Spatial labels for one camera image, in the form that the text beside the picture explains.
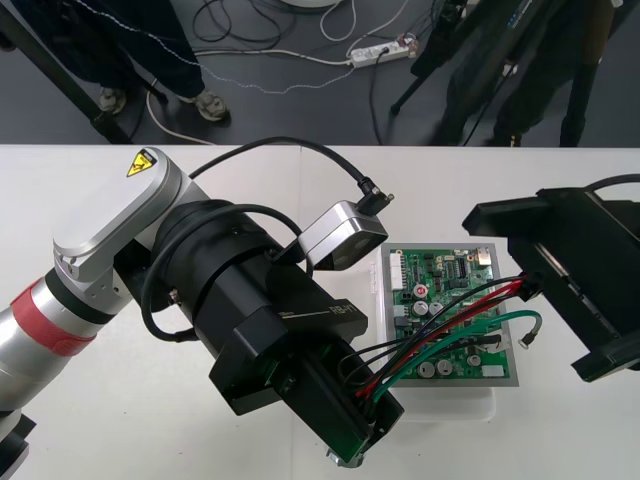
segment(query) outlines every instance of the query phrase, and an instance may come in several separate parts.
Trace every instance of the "black cable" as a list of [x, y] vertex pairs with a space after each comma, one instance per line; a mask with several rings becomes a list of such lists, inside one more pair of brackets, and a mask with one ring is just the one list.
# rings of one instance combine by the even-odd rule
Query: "black cable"
[[476, 132], [478, 125], [480, 125], [480, 121], [482, 120], [482, 117], [484, 117], [484, 114], [487, 113], [487, 110], [489, 109], [491, 102], [493, 102], [493, 100], [496, 98], [496, 95], [498, 95], [498, 92], [500, 91], [500, 89], [504, 86], [505, 83], [507, 83], [507, 80], [509, 80], [509, 76], [511, 75], [511, 72], [513, 72], [513, 69], [515, 68], [515, 66], [516, 66], [516, 63], [514, 62], [513, 65], [511, 65], [509, 72], [507, 72], [507, 74], [500, 80], [500, 83], [498, 84], [498, 86], [493, 90], [493, 93], [487, 100], [487, 103], [485, 103], [484, 107], [482, 108], [480, 115], [478, 115], [478, 119], [476, 120], [475, 125], [471, 129], [471, 133], [469, 133], [469, 136], [465, 140], [463, 147], [466, 147], [469, 144], [469, 140], [471, 140], [471, 137], [473, 137], [473, 134]]
[[422, 327], [420, 327], [418, 329], [418, 331], [410, 337], [410, 341], [403, 344], [402, 348], [396, 352], [396, 354], [385, 364], [384, 367], [382, 367], [380, 369], [380, 371], [378, 372], [378, 374], [380, 375], [380, 378], [384, 378], [384, 375], [388, 374], [391, 369], [394, 367], [394, 365], [396, 363], [398, 363], [404, 356], [405, 354], [411, 350], [411, 348], [415, 345], [415, 342], [420, 341], [424, 334], [427, 333], [427, 329], [429, 328], [430, 325], [433, 325], [438, 319], [440, 319], [445, 313], [447, 313], [449, 310], [451, 310], [453, 307], [455, 307], [456, 305], [460, 304], [461, 302], [463, 302], [464, 300], [472, 297], [473, 295], [482, 292], [483, 290], [486, 290], [487, 288], [491, 288], [494, 287], [496, 285], [502, 285], [503, 283], [509, 283], [509, 282], [514, 282], [516, 280], [522, 280], [522, 277], [518, 276], [518, 277], [505, 277], [505, 278], [499, 278], [496, 280], [492, 280], [490, 282], [487, 282], [483, 285], [480, 285], [472, 290], [469, 290], [468, 292], [466, 292], [465, 294], [461, 295], [460, 297], [456, 298], [456, 300], [454, 300], [451, 303], [448, 303], [442, 310], [440, 310], [438, 313], [436, 313], [433, 317], [431, 317], [428, 321], [426, 321]]
[[[364, 355], [365, 353], [373, 352], [374, 350], [379, 350], [380, 348], [389, 347], [389, 346], [392, 346], [392, 345], [397, 345], [398, 343], [406, 342], [408, 340], [409, 340], [408, 338], [397, 338], [397, 339], [391, 340], [389, 342], [380, 343], [378, 345], [373, 345], [372, 347], [368, 347], [368, 348], [363, 348], [362, 350], [358, 350], [357, 352], [353, 352], [352, 354], [347, 355], [346, 357], [344, 357], [342, 360], [340, 360], [338, 362], [338, 377], [343, 382], [345, 381], [344, 373], [342, 371], [343, 370], [343, 365], [344, 365], [344, 362], [346, 362], [350, 358], [359, 357], [360, 355]], [[387, 350], [386, 352], [384, 352], [383, 356], [388, 354], [392, 350], [393, 349]]]
[[[274, 48], [282, 40], [283, 32], [282, 32], [282, 28], [280, 27], [280, 24], [278, 22], [276, 22], [273, 18], [269, 17], [262, 10], [260, 10], [257, 7], [257, 5], [255, 4], [254, 0], [249, 0], [249, 4], [256, 11], [256, 13], [258, 13], [258, 15], [260, 15], [263, 18], [265, 18], [267, 21], [269, 21], [269, 23], [271, 23], [273, 26], [276, 27], [276, 30], [278, 31], [278, 33], [275, 36], [266, 37], [266, 38], [248, 38], [248, 37], [244, 37], [242, 35], [235, 34], [235, 33], [232, 32], [232, 30], [233, 30], [233, 21], [231, 20], [231, 17], [230, 17], [228, 11], [226, 10], [226, 8], [224, 6], [224, 0], [203, 0], [203, 1], [204, 1], [204, 5], [202, 7], [200, 7], [200, 8], [198, 8], [198, 10], [196, 11], [196, 13], [193, 16], [192, 21], [191, 21], [193, 34], [199, 40], [202, 40], [202, 41], [207, 42], [207, 43], [214, 43], [214, 42], [219, 42], [219, 41], [223, 40], [224, 38], [229, 37], [229, 38], [233, 38], [234, 40], [238, 40], [238, 41], [246, 42], [246, 43], [268, 43], [268, 42], [271, 42], [271, 43], [269, 43], [269, 45], [261, 47], [260, 48], [261, 50], [269, 50], [271, 48]], [[223, 13], [225, 14], [225, 16], [227, 18], [227, 22], [228, 22], [229, 26], [226, 29], [218, 21], [218, 19], [215, 17], [215, 15], [213, 15], [213, 11], [210, 8], [211, 4], [216, 3], [216, 2], [220, 3], [220, 7], [221, 7]], [[197, 30], [195, 29], [196, 23], [198, 21], [198, 17], [204, 11], [205, 8], [208, 10], [209, 17], [211, 18], [213, 24], [216, 27], [218, 27], [219, 29], [224, 30], [224, 33], [223, 33], [223, 35], [221, 37], [218, 37], [218, 38], [215, 38], [215, 39], [208, 39], [207, 37], [202, 37], [197, 32]], [[286, 29], [287, 33], [292, 28], [294, 22], [295, 22], [295, 17], [294, 17], [294, 21], [289, 25], [289, 27], [287, 27], [287, 29]]]
[[267, 215], [269, 217], [273, 217], [277, 220], [280, 220], [284, 223], [289, 229], [296, 235], [299, 236], [302, 233], [302, 230], [296, 223], [287, 217], [285, 214], [274, 210], [273, 208], [265, 207], [262, 205], [253, 205], [253, 204], [240, 204], [240, 205], [230, 205], [227, 207], [219, 208], [213, 212], [208, 212], [206, 215], [203, 215], [193, 224], [185, 227], [181, 230], [175, 237], [171, 239], [171, 241], [167, 244], [167, 246], [158, 254], [155, 258], [149, 269], [147, 270], [147, 275], [144, 280], [144, 284], [142, 286], [142, 291], [140, 295], [140, 310], [142, 313], [142, 320], [144, 321], [147, 330], [156, 338], [163, 340], [165, 342], [185, 342], [185, 341], [193, 341], [198, 338], [195, 335], [195, 329], [189, 328], [187, 330], [182, 330], [175, 333], [168, 333], [161, 330], [158, 325], [156, 325], [153, 320], [153, 314], [151, 312], [151, 297], [153, 292], [153, 286], [158, 275], [159, 270], [164, 266], [164, 263], [169, 259], [171, 255], [178, 249], [178, 247], [184, 242], [191, 234], [193, 234], [200, 227], [205, 224], [215, 220], [218, 217], [223, 215], [228, 215], [231, 213], [260, 213], [262, 215]]
[[361, 185], [366, 180], [369, 180], [368, 177], [365, 177], [360, 170], [358, 170], [353, 164], [351, 164], [346, 158], [344, 158], [339, 153], [331, 150], [330, 148], [325, 147], [324, 145], [320, 145], [319, 143], [310, 142], [308, 140], [302, 140], [294, 137], [268, 137], [263, 138], [262, 140], [256, 140], [255, 142], [248, 143], [242, 147], [238, 147], [230, 152], [224, 153], [213, 160], [205, 163], [201, 167], [195, 169], [189, 175], [190, 178], [196, 178], [199, 175], [203, 174], [207, 170], [216, 165], [228, 160], [231, 157], [235, 157], [244, 152], [248, 152], [249, 150], [253, 150], [254, 148], [261, 147], [263, 145], [272, 145], [274, 143], [285, 143], [285, 144], [293, 144], [300, 145], [301, 147], [308, 148], [310, 150], [314, 150], [318, 153], [323, 154], [326, 157], [329, 157], [331, 160], [336, 162], [340, 168], [342, 168], [345, 172], [347, 172], [351, 177], [354, 178], [358, 182], [358, 185]]
[[627, 175], [617, 175], [615, 177], [603, 178], [597, 182], [587, 185], [585, 190], [595, 192], [605, 187], [612, 187], [614, 185], [622, 185], [624, 183], [640, 183], [640, 173], [629, 173]]
[[376, 87], [376, 73], [378, 71], [378, 65], [380, 64], [380, 59], [385, 53], [389, 53], [388, 48], [384, 48], [378, 54], [378, 58], [376, 58], [376, 63], [373, 64], [373, 68], [371, 69], [371, 83], [369, 84], [369, 111], [371, 112], [371, 123], [373, 124], [373, 133], [376, 136], [376, 141], [378, 142], [378, 145], [384, 145], [384, 143], [382, 142], [382, 136], [380, 135], [380, 126], [378, 125], [378, 117], [376, 115], [376, 107], [373, 102], [373, 95]]
[[220, 1], [219, 2], [220, 3], [220, 9], [222, 10], [222, 13], [224, 14], [224, 16], [227, 17], [227, 23], [229, 25], [227, 27], [227, 29], [217, 38], [202, 37], [198, 33], [198, 28], [197, 28], [198, 17], [204, 11], [204, 9], [207, 9], [207, 11], [209, 12], [209, 18], [211, 18], [211, 21], [213, 23], [216, 23], [215, 17], [213, 15], [213, 10], [211, 9], [211, 4], [216, 2], [216, 1], [218, 1], [218, 0], [211, 0], [211, 1], [202, 0], [203, 5], [200, 8], [198, 8], [198, 10], [196, 10], [196, 13], [191, 18], [191, 31], [193, 32], [193, 34], [196, 36], [196, 38], [198, 40], [201, 40], [203, 42], [207, 42], [207, 43], [221, 42], [222, 40], [224, 40], [225, 38], [227, 38], [229, 36], [229, 34], [231, 33], [231, 29], [233, 28], [233, 22], [231, 21], [231, 17], [229, 16], [229, 12], [227, 12], [227, 9], [224, 6], [224, 2]]
[[140, 106], [140, 111], [138, 112], [138, 118], [136, 119], [136, 123], [133, 125], [133, 129], [131, 129], [131, 133], [129, 134], [129, 138], [133, 141], [133, 137], [136, 136], [138, 130], [140, 129], [140, 125], [142, 124], [142, 119], [144, 118], [145, 112], [145, 102], [142, 100], [142, 105]]
[[[500, 335], [484, 335], [481, 337], [466, 337], [466, 338], [461, 338], [460, 340], [452, 343], [451, 345], [449, 345], [448, 347], [443, 348], [442, 350], [440, 350], [438, 352], [438, 356], [446, 354], [446, 353], [450, 353], [453, 350], [458, 350], [461, 348], [467, 348], [467, 347], [474, 347], [476, 345], [493, 345], [494, 343], [498, 343], [501, 340], [501, 336]], [[385, 357], [386, 355], [398, 350], [401, 347], [401, 345], [396, 345], [393, 348], [390, 348], [389, 350], [382, 352], [379, 355], [376, 355], [373, 358], [370, 358], [369, 360], [367, 360], [365, 363], [363, 363], [362, 365], [359, 365], [357, 368], [355, 368], [351, 373], [349, 373], [349, 375], [347, 375], [346, 377], [341, 377], [340, 380], [342, 381], [342, 383], [344, 385], [347, 385], [350, 383], [351, 386], [353, 387], [362, 387], [364, 385], [367, 384], [367, 381], [364, 382], [349, 382], [349, 380], [351, 379], [351, 377], [353, 375], [356, 374], [356, 372], [362, 370], [364, 367], [367, 367], [369, 365], [371, 365], [373, 362], [380, 360], [381, 358]]]

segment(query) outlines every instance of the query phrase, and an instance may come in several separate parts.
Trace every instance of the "person's leg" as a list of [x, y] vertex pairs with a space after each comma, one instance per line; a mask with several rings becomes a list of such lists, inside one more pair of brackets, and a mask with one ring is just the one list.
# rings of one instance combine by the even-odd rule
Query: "person's leg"
[[[557, 90], [573, 79], [580, 60], [587, 4], [584, 0], [571, 0], [551, 19], [520, 85], [502, 105], [494, 137], [487, 145], [508, 146], [514, 139], [519, 142], [522, 135], [542, 121]], [[637, 4], [637, 0], [626, 0], [618, 9], [611, 35]]]
[[126, 105], [125, 91], [129, 87], [126, 76], [69, 42], [68, 27], [56, 18], [53, 10], [33, 0], [11, 2], [60, 63], [81, 80], [103, 87], [100, 108], [113, 115], [120, 113]]
[[71, 44], [61, 42], [68, 36], [64, 26], [54, 15], [33, 0], [11, 0], [22, 18], [31, 26], [42, 43], [56, 56], [71, 73], [90, 83], [103, 87], [126, 88], [126, 80], [118, 72], [105, 68], [76, 49]]
[[[104, 2], [95, 3], [96, 10], [105, 10]], [[102, 17], [104, 27], [136, 62], [182, 101], [195, 104], [207, 120], [218, 121], [226, 117], [228, 112], [222, 100], [205, 89], [198, 60], [170, 0], [154, 0], [153, 4], [146, 0], [111, 0], [108, 8], [110, 12], [107, 13], [121, 19], [123, 23], [157, 35], [167, 48], [183, 59], [166, 51], [156, 40], [125, 30]]]

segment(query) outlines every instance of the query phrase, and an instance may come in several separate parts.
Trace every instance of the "silver robot arm segment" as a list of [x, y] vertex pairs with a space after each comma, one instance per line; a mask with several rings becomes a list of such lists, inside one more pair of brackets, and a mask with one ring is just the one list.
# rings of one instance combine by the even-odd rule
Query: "silver robot arm segment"
[[[150, 250], [166, 214], [206, 199], [164, 153], [146, 148], [56, 224], [55, 267], [0, 312], [0, 442], [10, 440], [20, 409], [131, 301], [116, 254], [134, 239]], [[24, 459], [23, 447], [0, 480]]]

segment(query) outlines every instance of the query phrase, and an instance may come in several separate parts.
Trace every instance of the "green wire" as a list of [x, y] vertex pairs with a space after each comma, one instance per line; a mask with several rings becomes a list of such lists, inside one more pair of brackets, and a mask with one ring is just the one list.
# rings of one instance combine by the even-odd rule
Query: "green wire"
[[463, 328], [462, 330], [449, 335], [448, 337], [433, 345], [431, 348], [428, 348], [427, 350], [422, 352], [420, 355], [417, 355], [413, 360], [407, 363], [402, 370], [396, 372], [395, 375], [389, 378], [387, 382], [380, 385], [374, 391], [373, 401], [377, 402], [384, 394], [384, 392], [389, 390], [389, 388], [391, 388], [394, 383], [400, 380], [406, 374], [406, 372], [408, 372], [412, 368], [415, 368], [420, 363], [424, 362], [427, 358], [432, 357], [443, 348], [451, 345], [453, 342], [460, 340], [462, 337], [468, 337], [469, 335], [473, 335], [474, 333], [479, 333], [479, 330], [482, 330], [484, 328], [491, 327], [493, 325], [499, 325], [500, 323], [506, 322], [507, 320], [512, 320], [514, 318], [520, 317], [534, 317], [536, 319], [536, 327], [538, 327], [539, 330], [539, 325], [542, 322], [542, 316], [538, 312], [534, 312], [533, 310], [520, 310], [519, 312], [506, 313], [490, 320], [483, 320], [474, 323], [469, 327]]

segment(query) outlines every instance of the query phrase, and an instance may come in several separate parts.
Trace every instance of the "green circuit board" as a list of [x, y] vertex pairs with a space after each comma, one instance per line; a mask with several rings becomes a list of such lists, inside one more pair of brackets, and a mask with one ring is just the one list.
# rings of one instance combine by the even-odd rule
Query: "green circuit board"
[[[394, 304], [394, 330], [396, 338], [404, 338], [416, 332], [431, 316], [432, 312], [418, 315], [414, 312], [417, 301], [423, 301], [427, 305], [447, 305], [464, 293], [493, 279], [491, 257], [488, 249], [463, 249], [463, 250], [393, 250], [392, 254], [400, 254], [402, 260], [403, 288], [393, 291]], [[424, 286], [428, 293], [423, 299], [416, 297], [414, 287]], [[458, 306], [454, 307], [436, 321], [436, 325], [451, 318], [460, 310], [471, 305], [476, 300], [487, 295], [489, 291], [483, 291], [474, 295]], [[455, 332], [474, 322], [493, 318], [499, 315], [497, 308], [481, 313], [471, 320], [467, 320], [450, 331]], [[486, 328], [478, 335], [490, 334], [500, 330], [499, 325]], [[422, 375], [418, 369], [409, 371], [404, 379], [418, 379], [429, 381], [431, 379], [485, 379], [488, 376], [495, 378], [510, 378], [509, 363], [506, 351], [500, 350], [500, 345], [494, 348], [467, 347], [442, 355], [436, 355], [428, 360], [430, 365], [422, 367]], [[438, 362], [449, 361], [450, 368], [443, 369], [446, 374], [438, 371]], [[435, 370], [425, 378], [426, 371]]]

